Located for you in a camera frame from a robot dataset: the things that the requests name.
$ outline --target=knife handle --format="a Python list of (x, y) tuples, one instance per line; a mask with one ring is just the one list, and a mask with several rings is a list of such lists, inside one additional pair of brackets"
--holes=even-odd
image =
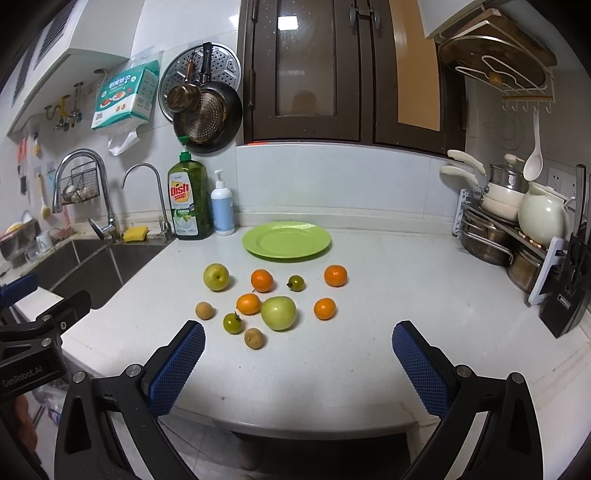
[(576, 166), (576, 195), (577, 195), (577, 205), (574, 212), (574, 228), (573, 233), (575, 235), (579, 234), (579, 229), (581, 228), (581, 223), (583, 222), (583, 212), (585, 204), (585, 197), (587, 191), (587, 168), (583, 164), (578, 164)]

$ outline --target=mug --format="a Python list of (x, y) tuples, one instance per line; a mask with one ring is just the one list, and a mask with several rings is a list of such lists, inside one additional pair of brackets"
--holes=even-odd
[(37, 235), (37, 247), (41, 253), (45, 253), (51, 247), (53, 247), (53, 241), (51, 240), (49, 230), (46, 230), (45, 232), (42, 232), (39, 235)]

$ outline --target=wooden cabinet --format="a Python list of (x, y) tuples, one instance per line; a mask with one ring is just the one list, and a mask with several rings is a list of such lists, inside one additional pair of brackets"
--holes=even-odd
[(359, 141), (359, 46), (349, 5), (259, 0), (253, 6), (254, 74), (245, 68), (249, 140)]
[(464, 149), (464, 79), (440, 66), (417, 0), (250, 0), (249, 9), (246, 142)]

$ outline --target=dish soap label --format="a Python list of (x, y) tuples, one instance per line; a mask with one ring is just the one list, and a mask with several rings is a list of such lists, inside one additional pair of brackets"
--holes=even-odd
[(197, 219), (189, 175), (171, 173), (168, 177), (168, 193), (177, 235), (197, 235)]

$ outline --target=cabinet handle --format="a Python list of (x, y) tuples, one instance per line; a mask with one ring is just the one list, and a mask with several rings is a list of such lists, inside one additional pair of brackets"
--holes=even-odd
[(371, 16), (374, 19), (374, 27), (376, 30), (379, 30), (379, 24), (380, 24), (380, 19), (379, 19), (379, 12), (376, 8), (374, 8), (373, 10), (371, 10)]
[(363, 8), (360, 10), (359, 8), (356, 8), (354, 5), (351, 5), (351, 8), (349, 9), (349, 25), (351, 25), (351, 27), (355, 26), (355, 21), (357, 20), (358, 15), (361, 18), (367, 18), (368, 20), (373, 20), (374, 21), (374, 28), (376, 30), (379, 30), (380, 17), (379, 17), (379, 12), (377, 11), (377, 9)]
[(257, 20), (258, 20), (258, 0), (254, 0), (254, 3), (252, 4), (251, 21), (253, 23), (256, 23)]
[(351, 27), (355, 26), (355, 20), (357, 20), (357, 12), (358, 10), (351, 5), (351, 9), (349, 10), (349, 25), (351, 25)]
[(256, 74), (254, 70), (248, 72), (248, 106), (253, 108), (255, 106), (255, 82)]

